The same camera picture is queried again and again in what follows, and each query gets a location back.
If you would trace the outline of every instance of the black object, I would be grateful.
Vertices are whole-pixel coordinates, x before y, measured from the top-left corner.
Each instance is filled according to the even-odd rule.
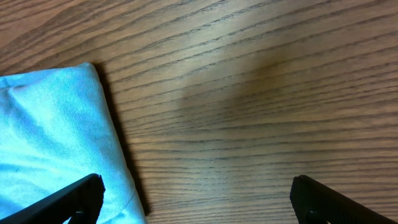
[[[0,220],[0,224],[96,223],[105,186],[98,174],[90,174],[33,205]]]
[[[397,224],[306,175],[294,177],[290,201],[299,224]]]

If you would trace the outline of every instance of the wooden surface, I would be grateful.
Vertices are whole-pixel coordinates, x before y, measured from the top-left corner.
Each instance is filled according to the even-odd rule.
[[[395,0],[3,0],[0,74],[95,63],[149,223],[297,223],[299,174],[398,221],[397,37]]]

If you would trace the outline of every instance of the terry cloth fabric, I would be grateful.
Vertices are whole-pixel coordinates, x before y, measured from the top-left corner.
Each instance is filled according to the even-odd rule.
[[[0,77],[0,219],[91,173],[97,223],[146,223],[94,66]]]

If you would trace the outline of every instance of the blue towel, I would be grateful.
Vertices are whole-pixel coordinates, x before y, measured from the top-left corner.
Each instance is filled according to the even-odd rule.
[[[0,77],[0,130],[0,219],[97,173],[97,223],[146,223],[92,64]]]

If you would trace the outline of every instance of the towel fold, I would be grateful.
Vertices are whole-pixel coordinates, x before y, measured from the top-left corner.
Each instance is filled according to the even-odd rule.
[[[97,173],[97,223],[146,223],[94,66],[0,77],[0,219]]]

